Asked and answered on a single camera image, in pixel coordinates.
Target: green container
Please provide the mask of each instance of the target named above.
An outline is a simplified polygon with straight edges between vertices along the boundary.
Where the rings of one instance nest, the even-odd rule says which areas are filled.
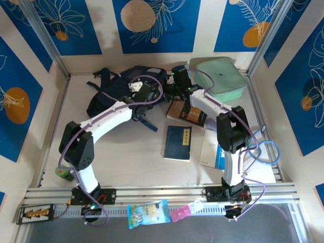
[[[221,102],[239,98],[247,85],[246,79],[228,57],[200,63],[197,69],[208,73],[213,78],[215,86],[208,91],[208,94]],[[194,80],[204,89],[213,84],[206,75],[200,72],[195,74]]]
[[[63,178],[66,181],[73,181],[74,180],[74,177],[70,173],[70,170],[60,170],[58,167],[56,167],[55,174],[57,176]]]

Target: gray floor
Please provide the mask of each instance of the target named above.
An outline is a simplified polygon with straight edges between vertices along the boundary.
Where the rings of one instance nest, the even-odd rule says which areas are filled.
[[[82,219],[35,223],[30,243],[54,242],[298,242],[287,205],[256,205],[238,222],[224,216],[191,216],[177,223],[128,229],[127,218],[110,218],[108,226],[85,226]]]

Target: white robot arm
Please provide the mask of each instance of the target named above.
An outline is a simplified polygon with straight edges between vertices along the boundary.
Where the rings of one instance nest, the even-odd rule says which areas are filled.
[[[239,168],[238,154],[241,148],[247,146],[250,138],[246,129],[229,113],[227,110],[232,110],[237,114],[246,124],[247,118],[244,110],[241,107],[230,107],[225,105],[212,96],[207,94],[200,86],[192,85],[188,77],[186,69],[179,66],[173,69],[175,84],[172,87],[164,87],[164,92],[167,94],[164,99],[167,101],[168,95],[170,97],[179,96],[186,102],[187,105],[199,108],[205,112],[209,117],[217,122],[217,138],[221,147],[225,150],[225,172],[222,178],[222,191],[225,193],[225,199],[229,199],[232,195],[244,188],[244,180],[242,179],[242,163]],[[142,88],[143,84],[133,84],[130,88],[138,90]],[[121,123],[124,123],[137,115],[134,110],[137,106],[126,107],[126,104],[136,101],[130,101],[131,98],[117,101],[112,107],[80,124],[70,122],[67,124],[63,138],[59,147],[60,153],[64,150],[71,138],[80,130],[84,129],[64,154],[64,159],[72,165],[87,193],[93,194],[100,190],[93,168],[92,161],[94,159],[94,144],[107,132]]]

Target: blue cord loop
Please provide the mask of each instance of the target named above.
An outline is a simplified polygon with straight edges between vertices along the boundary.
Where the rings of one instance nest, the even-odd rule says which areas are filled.
[[[254,135],[256,135],[256,134],[259,133],[259,132],[264,132],[264,131],[265,131],[265,126],[262,126],[262,128],[259,129],[259,130],[257,130],[257,131],[254,133]],[[255,146],[255,144],[251,144],[251,142],[252,142],[252,139],[250,139],[249,142],[248,142],[248,148],[252,148],[252,147]],[[272,145],[275,146],[275,148],[278,150],[278,156],[277,156],[277,158],[276,158],[273,162],[268,162],[268,161],[265,161],[265,160],[261,160],[261,159],[259,159],[260,156],[261,156],[261,154],[262,154],[262,150],[261,150],[260,146],[261,146],[262,144],[265,144],[265,143],[270,143],[270,144],[272,144]],[[254,155],[250,150],[248,151],[248,152],[249,152],[249,155],[250,155],[253,159],[255,159],[256,161],[258,161],[258,162],[260,162],[260,163],[262,163],[262,164],[264,164],[264,165],[270,165],[270,166],[271,166],[271,165],[274,165],[274,164],[276,164],[276,163],[278,163],[278,161],[279,161],[279,159],[280,159],[280,149],[279,149],[279,146],[278,146],[275,142],[273,142],[273,141],[271,141],[271,140],[263,140],[263,141],[259,142],[259,147],[257,148],[257,150],[259,151],[259,153],[258,153],[257,156],[255,156],[255,155]]]

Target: orange circle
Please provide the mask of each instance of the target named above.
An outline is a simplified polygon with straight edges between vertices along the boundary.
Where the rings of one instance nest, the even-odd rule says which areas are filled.
[[[63,42],[68,39],[67,34],[65,32],[60,31],[60,30],[55,33],[55,36],[56,36],[57,39],[59,39],[60,41],[63,41]]]
[[[243,37],[243,44],[246,47],[257,47],[269,26],[268,22],[261,22],[258,25],[251,27],[245,32]]]
[[[302,99],[302,108],[306,111],[310,110],[312,108],[312,99],[308,96],[305,96]]]
[[[157,38],[155,38],[155,37],[152,38],[152,39],[151,39],[151,42],[152,42],[153,44],[157,43]]]
[[[10,88],[6,95],[10,96],[15,100],[23,99],[19,102],[20,105],[16,105],[10,101],[10,98],[5,97],[8,104],[5,106],[6,114],[9,120],[15,124],[24,124],[29,116],[30,112],[30,102],[27,93],[18,87]]]
[[[131,0],[120,12],[123,25],[132,32],[149,30],[156,22],[154,9],[143,0]]]

